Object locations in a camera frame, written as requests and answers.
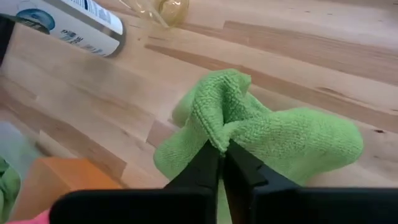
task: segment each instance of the green microfiber cloth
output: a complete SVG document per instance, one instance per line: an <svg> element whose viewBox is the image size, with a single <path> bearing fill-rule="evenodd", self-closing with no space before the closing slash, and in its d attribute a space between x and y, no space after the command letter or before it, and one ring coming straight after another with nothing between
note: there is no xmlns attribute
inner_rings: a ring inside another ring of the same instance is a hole
<svg viewBox="0 0 398 224"><path fill-rule="evenodd" d="M200 80L174 110L173 119L182 128L156 150L157 168L173 179L207 140L223 154L233 139L302 185L361 155L363 141L350 121L306 108L272 112L248 93L250 84L249 75L234 69L211 72ZM222 180L218 223L231 223Z"/></svg>

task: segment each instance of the pink object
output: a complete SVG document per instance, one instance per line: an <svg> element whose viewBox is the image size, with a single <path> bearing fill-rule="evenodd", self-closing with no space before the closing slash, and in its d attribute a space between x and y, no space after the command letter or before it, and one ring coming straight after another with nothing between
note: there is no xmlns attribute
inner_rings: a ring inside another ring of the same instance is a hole
<svg viewBox="0 0 398 224"><path fill-rule="evenodd" d="M32 220L7 222L6 224L49 224L49 213L50 210L46 210Z"/></svg>

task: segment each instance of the butcher block countertop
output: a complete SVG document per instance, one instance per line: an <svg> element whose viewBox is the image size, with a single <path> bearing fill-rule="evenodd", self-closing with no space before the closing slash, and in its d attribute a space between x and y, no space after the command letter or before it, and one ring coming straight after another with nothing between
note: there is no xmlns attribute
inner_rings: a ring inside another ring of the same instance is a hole
<svg viewBox="0 0 398 224"><path fill-rule="evenodd" d="M270 109L309 107L362 132L359 161L309 185L398 186L398 1L191 0L170 30L97 2L126 25L117 57L18 25L0 70L0 119L47 154L86 157L126 187L161 187L152 156L178 129L171 111L209 71L236 68Z"/></svg>

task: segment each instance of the can label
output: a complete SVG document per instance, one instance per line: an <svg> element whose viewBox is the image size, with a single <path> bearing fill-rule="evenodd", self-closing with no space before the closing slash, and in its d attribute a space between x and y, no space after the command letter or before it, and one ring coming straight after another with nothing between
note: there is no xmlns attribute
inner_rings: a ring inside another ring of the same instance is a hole
<svg viewBox="0 0 398 224"><path fill-rule="evenodd" d="M123 26L120 19L92 0L61 1L110 30L118 34L123 33ZM0 4L0 14L2 16L52 35L94 54L107 56L113 53L120 44L118 40L43 0L0 0Z"/></svg>

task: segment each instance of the spray can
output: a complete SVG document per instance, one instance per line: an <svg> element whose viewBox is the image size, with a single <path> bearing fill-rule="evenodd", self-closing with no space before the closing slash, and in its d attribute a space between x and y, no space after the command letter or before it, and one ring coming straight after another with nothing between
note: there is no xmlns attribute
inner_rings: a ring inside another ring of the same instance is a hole
<svg viewBox="0 0 398 224"><path fill-rule="evenodd" d="M126 37L123 22L92 0L0 0L0 16L104 57Z"/></svg>

